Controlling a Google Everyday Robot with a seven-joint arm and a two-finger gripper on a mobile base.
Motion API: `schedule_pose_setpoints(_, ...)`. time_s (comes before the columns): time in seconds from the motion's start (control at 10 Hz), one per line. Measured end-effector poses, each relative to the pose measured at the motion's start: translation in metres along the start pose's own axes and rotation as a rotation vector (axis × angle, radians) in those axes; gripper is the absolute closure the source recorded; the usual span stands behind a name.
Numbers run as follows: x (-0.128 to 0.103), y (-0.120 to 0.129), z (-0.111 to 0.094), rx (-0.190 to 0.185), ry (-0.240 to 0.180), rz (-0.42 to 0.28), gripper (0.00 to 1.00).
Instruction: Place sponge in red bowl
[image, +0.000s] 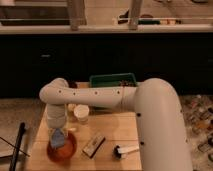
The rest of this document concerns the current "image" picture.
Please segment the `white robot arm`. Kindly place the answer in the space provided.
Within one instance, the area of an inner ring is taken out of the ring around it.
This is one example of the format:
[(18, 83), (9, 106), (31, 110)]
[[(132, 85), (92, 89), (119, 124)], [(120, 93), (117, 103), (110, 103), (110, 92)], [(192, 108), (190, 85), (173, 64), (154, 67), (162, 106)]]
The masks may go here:
[(121, 108), (136, 114), (143, 171), (193, 171), (179, 97), (165, 80), (151, 78), (136, 87), (70, 88), (56, 78), (41, 88), (48, 105), (83, 104)]

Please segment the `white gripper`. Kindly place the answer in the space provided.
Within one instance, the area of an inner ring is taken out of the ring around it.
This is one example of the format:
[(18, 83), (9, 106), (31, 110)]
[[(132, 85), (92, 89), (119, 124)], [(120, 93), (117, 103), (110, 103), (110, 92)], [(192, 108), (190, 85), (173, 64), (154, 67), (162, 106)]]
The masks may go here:
[(67, 112), (64, 105), (46, 106), (46, 123), (50, 134), (59, 129), (63, 134), (66, 133)]

